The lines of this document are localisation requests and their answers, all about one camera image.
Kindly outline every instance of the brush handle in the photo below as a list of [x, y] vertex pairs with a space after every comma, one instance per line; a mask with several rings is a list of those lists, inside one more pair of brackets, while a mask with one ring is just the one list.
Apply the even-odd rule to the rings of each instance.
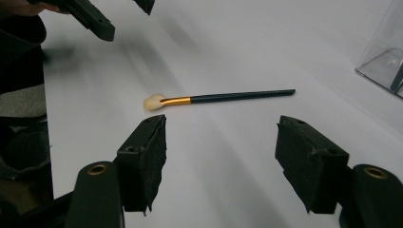
[[281, 97], [281, 96], [291, 96], [294, 93], [296, 93], [295, 89], [211, 94], [211, 95], [190, 97], [190, 103], [199, 104], [199, 103], [214, 103], [214, 102], [228, 102], [228, 101], [237, 101], [246, 99], [257, 99], [257, 98]]

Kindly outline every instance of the transparent plastic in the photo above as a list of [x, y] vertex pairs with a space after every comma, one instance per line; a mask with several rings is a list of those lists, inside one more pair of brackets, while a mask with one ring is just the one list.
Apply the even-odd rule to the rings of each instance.
[[403, 99], [403, 1], [393, 0], [356, 71]]

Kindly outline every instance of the brush bristles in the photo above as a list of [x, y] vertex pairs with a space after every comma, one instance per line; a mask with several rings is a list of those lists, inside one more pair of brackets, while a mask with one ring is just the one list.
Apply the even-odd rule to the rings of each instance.
[[161, 93], [153, 94], [151, 97], [144, 100], [143, 106], [145, 109], [149, 111], [158, 109], [163, 106], [163, 104], [160, 103], [160, 100], [162, 99], [165, 99], [163, 94]]

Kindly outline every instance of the makeup brush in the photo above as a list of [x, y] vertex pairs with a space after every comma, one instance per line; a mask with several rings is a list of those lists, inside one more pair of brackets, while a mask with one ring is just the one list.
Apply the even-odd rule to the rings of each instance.
[[155, 110], [165, 105], [190, 105], [200, 103], [228, 102], [246, 99], [291, 96], [294, 93], [296, 93], [295, 89], [286, 89], [259, 92], [210, 94], [179, 98], [165, 98], [163, 94], [156, 93], [144, 100], [144, 108], [147, 110]]

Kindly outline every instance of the white surface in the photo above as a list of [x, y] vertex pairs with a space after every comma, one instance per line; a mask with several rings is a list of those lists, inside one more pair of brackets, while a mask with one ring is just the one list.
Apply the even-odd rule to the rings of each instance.
[[[280, 115], [301, 119], [359, 163], [403, 180], [403, 103], [355, 73], [390, 1], [93, 1], [107, 43], [43, 13], [56, 197], [85, 165], [112, 161], [143, 119], [165, 114], [167, 161], [153, 212], [126, 227], [338, 227], [307, 215], [275, 159]], [[166, 97], [295, 88], [293, 97], [143, 110]]]

